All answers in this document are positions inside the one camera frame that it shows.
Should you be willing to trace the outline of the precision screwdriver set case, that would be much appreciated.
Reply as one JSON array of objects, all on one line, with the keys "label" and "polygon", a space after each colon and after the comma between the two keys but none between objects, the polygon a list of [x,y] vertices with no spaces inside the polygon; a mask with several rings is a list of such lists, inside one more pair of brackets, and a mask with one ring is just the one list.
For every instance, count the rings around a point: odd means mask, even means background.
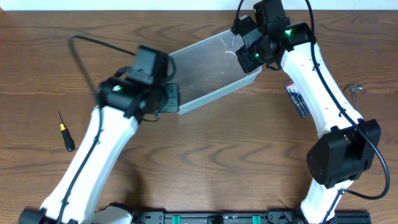
[{"label": "precision screwdriver set case", "polygon": [[285,89],[287,90],[287,93],[290,96],[290,99],[296,107],[299,115],[302,118],[309,116],[310,111],[296,84],[293,81],[287,82],[285,84]]}]

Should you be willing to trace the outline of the clear plastic container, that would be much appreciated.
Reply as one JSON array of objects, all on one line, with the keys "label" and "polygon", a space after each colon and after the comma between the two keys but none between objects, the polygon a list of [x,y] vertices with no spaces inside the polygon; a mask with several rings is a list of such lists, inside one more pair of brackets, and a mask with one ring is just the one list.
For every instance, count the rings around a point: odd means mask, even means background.
[{"label": "clear plastic container", "polygon": [[171,53],[177,72],[173,82],[179,85],[183,115],[251,84],[262,68],[244,73],[236,51],[242,38],[226,30]]}]

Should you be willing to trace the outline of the silver combination wrench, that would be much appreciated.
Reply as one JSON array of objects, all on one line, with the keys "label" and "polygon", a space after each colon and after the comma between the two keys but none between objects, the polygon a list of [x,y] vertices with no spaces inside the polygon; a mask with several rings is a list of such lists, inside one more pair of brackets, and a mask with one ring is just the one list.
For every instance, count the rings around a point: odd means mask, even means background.
[{"label": "silver combination wrench", "polygon": [[344,91],[349,91],[351,93],[351,97],[353,100],[353,106],[354,109],[357,110],[358,109],[358,101],[357,101],[357,97],[356,97],[356,92],[357,91],[361,91],[363,90],[363,86],[362,85],[348,85],[344,88]]}]

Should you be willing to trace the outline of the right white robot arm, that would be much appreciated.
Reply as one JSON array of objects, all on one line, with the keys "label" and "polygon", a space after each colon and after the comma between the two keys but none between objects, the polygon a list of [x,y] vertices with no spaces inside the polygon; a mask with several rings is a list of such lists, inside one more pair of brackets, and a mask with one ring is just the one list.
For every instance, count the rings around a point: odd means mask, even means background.
[{"label": "right white robot arm", "polygon": [[245,73],[266,66],[282,70],[298,88],[317,129],[318,141],[307,154],[312,182],[292,223],[369,223],[366,212],[337,212],[342,196],[374,158],[381,128],[365,120],[345,98],[328,71],[315,37],[313,23],[292,24],[280,1],[260,1],[253,17],[236,15],[231,28],[243,39],[236,51]]}]

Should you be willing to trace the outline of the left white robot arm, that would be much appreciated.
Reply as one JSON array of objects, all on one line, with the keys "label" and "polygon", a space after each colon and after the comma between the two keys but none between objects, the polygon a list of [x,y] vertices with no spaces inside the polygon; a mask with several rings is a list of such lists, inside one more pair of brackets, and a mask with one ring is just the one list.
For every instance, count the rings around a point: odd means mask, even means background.
[{"label": "left white robot arm", "polygon": [[110,77],[99,86],[98,105],[65,175],[41,207],[25,208],[19,223],[134,223],[134,212],[115,203],[96,211],[116,160],[145,114],[173,113],[180,103],[176,83],[146,84]]}]

